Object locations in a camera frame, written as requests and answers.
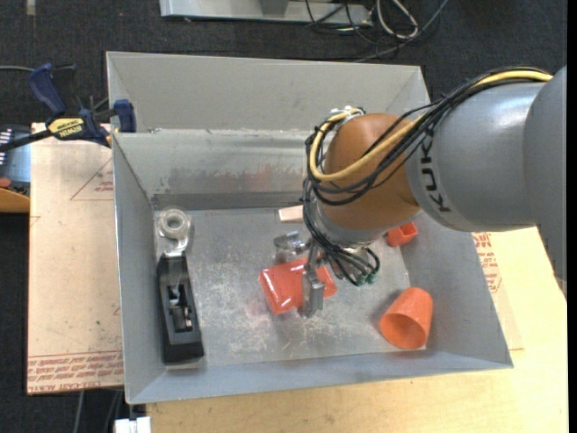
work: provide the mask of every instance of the orange cup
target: orange cup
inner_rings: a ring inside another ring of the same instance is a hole
[[[406,350],[415,350],[426,343],[433,317],[433,299],[426,290],[409,287],[393,301],[380,318],[383,336]]]

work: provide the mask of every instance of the black cable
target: black cable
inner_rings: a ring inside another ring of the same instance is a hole
[[[311,203],[310,196],[311,186],[309,185],[308,179],[305,179],[303,182],[303,197],[301,199],[303,202],[303,220],[314,242],[324,251],[327,260],[335,264],[341,271],[341,275],[357,287],[363,285],[364,281],[359,281],[358,277],[351,276],[344,268],[343,263],[353,267],[360,274],[361,278],[367,278],[369,276],[374,278],[380,268],[380,260],[377,255],[369,248],[364,249],[373,259],[374,264],[370,264],[361,256],[347,252],[340,245],[331,243],[320,230],[316,228],[312,220],[309,212],[309,204]]]
[[[11,151],[12,149],[25,146],[26,144],[43,140],[44,138],[48,138],[49,136],[51,136],[50,130],[43,130],[36,134],[28,134],[26,136],[23,136],[22,138],[18,138],[9,143],[0,144],[0,152]]]
[[[72,433],[78,433],[78,428],[80,427],[80,417],[82,415],[82,407],[84,406],[84,394],[85,392],[82,391],[78,395],[78,406],[76,407],[76,417],[74,419],[74,428],[72,429]]]
[[[305,0],[305,6],[307,7],[308,17],[310,18],[310,22],[311,22],[311,24],[308,27],[313,26],[314,29],[320,33],[332,33],[332,34],[337,34],[337,35],[344,35],[343,32],[338,32],[338,29],[343,29],[344,27],[347,27],[345,25],[341,24],[341,25],[338,25],[338,26],[335,26],[332,28],[319,26],[319,24],[324,23],[325,21],[327,21],[328,19],[333,17],[335,14],[342,11],[344,8],[344,5],[337,6],[334,10],[330,11],[329,13],[325,14],[324,16],[322,16],[319,19],[315,19],[315,17],[313,16],[313,12],[310,8],[309,0]]]
[[[110,420],[113,417],[113,413],[118,411],[118,403],[122,400],[122,391],[118,390],[114,393],[112,401],[110,402],[110,407],[108,408],[108,413],[106,415],[105,426],[102,430],[102,433],[107,433],[110,431]]]
[[[387,154],[381,160],[381,162],[376,167],[376,169],[374,171],[372,171],[370,174],[368,174],[367,176],[365,176],[364,178],[356,181],[355,183],[350,184],[346,187],[339,187],[337,185],[334,185],[332,188],[329,188],[326,185],[323,186],[323,182],[320,180],[316,180],[314,178],[314,175],[312,174],[310,168],[307,165],[308,178],[310,180],[311,187],[312,187],[313,191],[315,192],[316,197],[321,202],[324,202],[328,205],[341,206],[341,205],[346,205],[346,204],[349,204],[351,202],[354,202],[354,200],[360,198],[362,195],[366,194],[369,190],[374,189],[374,188],[382,185],[385,181],[389,180],[389,178],[392,177],[392,175],[398,170],[398,168],[402,165],[402,163],[404,163],[404,161],[406,161],[407,156],[405,157],[405,160],[403,160],[403,162],[401,162],[400,165],[398,165],[397,168],[394,169],[393,172],[391,172],[385,180],[380,181],[379,183],[375,184],[377,178],[381,175],[381,173],[383,171],[385,171],[396,159],[398,159],[403,153],[405,153],[411,146],[413,146],[419,139],[421,139],[421,142],[422,142],[422,140],[425,139],[425,133],[427,131],[430,133],[432,130],[434,130],[434,128],[441,121],[441,119],[444,117],[444,115],[447,112],[453,110],[459,104],[461,104],[465,99],[467,99],[468,97],[471,97],[473,95],[476,95],[480,91],[487,89],[487,88],[494,88],[496,86],[504,85],[504,84],[508,84],[508,83],[518,83],[519,81],[532,81],[530,79],[523,80],[523,79],[519,79],[519,78],[499,79],[499,80],[491,81],[489,83],[485,83],[483,85],[478,85],[478,83],[481,80],[485,79],[488,76],[497,74],[497,73],[502,72],[502,71],[511,71],[511,70],[530,70],[530,71],[548,74],[548,72],[545,72],[541,69],[527,68],[527,67],[511,67],[511,68],[503,68],[503,69],[494,69],[494,70],[485,72],[485,73],[479,75],[478,77],[461,84],[451,94],[449,94],[448,96],[441,97],[440,99],[438,99],[434,103],[431,103],[430,105],[421,106],[421,107],[416,108],[412,111],[409,111],[408,113],[405,113],[404,115],[402,115],[399,119],[397,119],[395,121],[395,123],[390,127],[390,129],[394,129],[396,126],[398,126],[398,124],[400,124],[401,120],[403,118],[405,118],[407,115],[412,114],[416,110],[428,107],[428,110],[424,114],[422,114],[413,123],[412,129],[401,140],[399,140],[399,142],[397,144],[395,144],[387,152]],[[388,135],[388,133],[389,133],[389,131],[384,133],[377,140],[377,142],[380,143],[382,141],[382,139]],[[325,139],[325,135],[323,135],[321,137],[321,142],[319,144],[319,148],[322,147],[322,142]],[[309,138],[306,141],[307,158],[310,155],[310,148],[312,146],[312,142],[315,139],[315,136],[316,136],[316,133],[312,134],[311,136],[309,136]],[[347,198],[339,198],[337,200],[327,198],[324,195],[324,194],[345,194],[345,193],[348,193],[351,195]]]
[[[34,69],[26,68],[24,66],[0,66],[0,70],[21,70],[24,72],[34,72]]]
[[[428,39],[423,39],[423,34],[426,33],[426,30],[428,29],[428,27],[434,23],[437,18],[440,20],[441,19],[441,14],[443,12],[444,7],[450,2],[451,0],[444,0],[442,3],[439,3],[437,10],[433,13],[433,15],[429,18],[429,20],[425,23],[425,25],[423,25],[423,27],[421,27],[421,29],[418,31],[417,34],[415,34],[414,37],[411,37],[410,39],[407,39],[401,43],[399,43],[398,45],[396,45],[393,48],[384,50],[384,51],[376,51],[374,54],[367,56],[365,58],[361,58],[359,60],[355,60],[354,62],[365,62],[368,60],[375,60],[375,59],[380,59],[382,56],[385,56],[387,54],[390,53],[397,53],[399,49],[406,47],[407,45],[410,44],[415,44],[416,42],[425,42]],[[436,30],[438,29],[440,23],[438,23],[434,28],[433,31],[431,31],[429,33],[429,37],[431,37]]]

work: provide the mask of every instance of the orange object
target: orange object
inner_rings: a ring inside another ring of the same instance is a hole
[[[414,223],[406,223],[402,226],[397,226],[387,231],[387,244],[391,247],[398,247],[406,244],[413,237],[417,235],[417,227]]]
[[[433,317],[433,299],[426,290],[409,287],[380,318],[383,336],[394,346],[415,350],[426,343]]]
[[[259,282],[269,302],[272,314],[278,315],[302,306],[302,275],[306,263],[307,258],[298,258],[292,262],[276,264],[261,271]],[[316,276],[325,283],[323,297],[328,299],[335,295],[336,285],[325,266],[319,266],[316,269]]]

